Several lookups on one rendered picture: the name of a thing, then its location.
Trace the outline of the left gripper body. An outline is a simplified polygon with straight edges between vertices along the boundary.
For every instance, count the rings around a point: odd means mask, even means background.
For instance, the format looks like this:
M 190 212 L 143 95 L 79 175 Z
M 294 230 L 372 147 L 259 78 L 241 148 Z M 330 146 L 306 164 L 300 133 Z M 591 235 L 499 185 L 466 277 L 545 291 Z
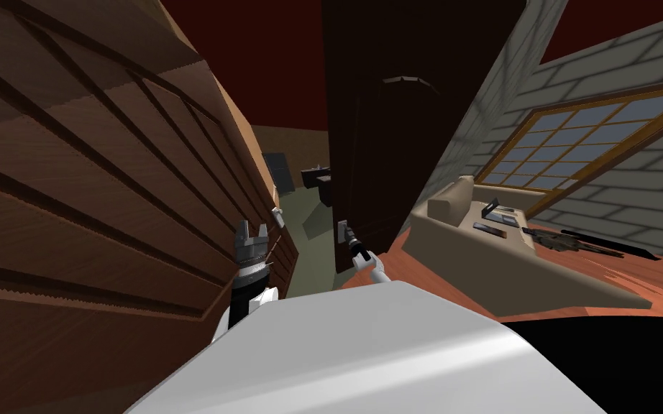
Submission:
M 240 268 L 265 263 L 268 254 L 268 241 L 267 236 L 236 236 L 234 241 L 235 263 Z

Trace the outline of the dark cabinet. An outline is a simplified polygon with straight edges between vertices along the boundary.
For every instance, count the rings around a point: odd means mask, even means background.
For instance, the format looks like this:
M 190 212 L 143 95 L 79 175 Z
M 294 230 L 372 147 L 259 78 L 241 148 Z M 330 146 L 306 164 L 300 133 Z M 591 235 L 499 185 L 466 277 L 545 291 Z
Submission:
M 326 207 L 332 206 L 332 179 L 329 167 L 316 167 L 301 171 L 301 178 L 305 188 L 317 188 L 319 200 Z

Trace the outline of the dark brown door leaf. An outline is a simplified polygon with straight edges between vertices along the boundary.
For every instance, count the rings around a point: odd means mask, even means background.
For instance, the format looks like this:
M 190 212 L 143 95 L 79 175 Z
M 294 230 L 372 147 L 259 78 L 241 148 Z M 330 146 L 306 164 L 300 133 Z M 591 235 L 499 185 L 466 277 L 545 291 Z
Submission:
M 321 0 L 333 220 L 388 251 L 534 0 Z

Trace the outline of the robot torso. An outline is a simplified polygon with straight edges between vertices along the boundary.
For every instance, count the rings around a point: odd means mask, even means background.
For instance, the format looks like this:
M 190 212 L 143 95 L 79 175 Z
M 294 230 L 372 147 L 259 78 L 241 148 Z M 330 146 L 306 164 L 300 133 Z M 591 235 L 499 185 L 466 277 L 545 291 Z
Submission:
M 401 280 L 261 305 L 126 414 L 605 414 L 511 329 Z

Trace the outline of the beige sofa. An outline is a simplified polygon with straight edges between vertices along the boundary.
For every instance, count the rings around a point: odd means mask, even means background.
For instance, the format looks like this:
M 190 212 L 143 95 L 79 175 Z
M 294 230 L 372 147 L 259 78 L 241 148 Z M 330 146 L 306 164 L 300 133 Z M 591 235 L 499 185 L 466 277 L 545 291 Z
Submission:
M 481 217 L 472 176 L 415 207 L 405 253 L 496 317 L 560 308 L 648 309 L 651 302 L 536 255 L 512 226 Z

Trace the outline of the brown panelled door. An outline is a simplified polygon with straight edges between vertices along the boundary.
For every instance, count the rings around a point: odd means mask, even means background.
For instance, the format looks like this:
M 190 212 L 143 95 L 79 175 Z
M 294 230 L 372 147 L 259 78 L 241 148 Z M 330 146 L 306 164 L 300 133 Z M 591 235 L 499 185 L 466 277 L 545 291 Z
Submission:
M 123 414 L 211 343 L 241 220 L 298 258 L 166 0 L 0 0 L 0 414 Z

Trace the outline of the wooden framed window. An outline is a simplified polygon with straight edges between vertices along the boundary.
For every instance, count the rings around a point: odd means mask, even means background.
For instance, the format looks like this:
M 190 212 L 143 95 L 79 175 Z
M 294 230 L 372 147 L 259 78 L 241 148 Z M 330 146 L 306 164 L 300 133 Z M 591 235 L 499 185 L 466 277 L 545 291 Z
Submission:
M 663 84 L 534 109 L 478 173 L 488 189 L 542 193 L 532 219 L 663 137 Z

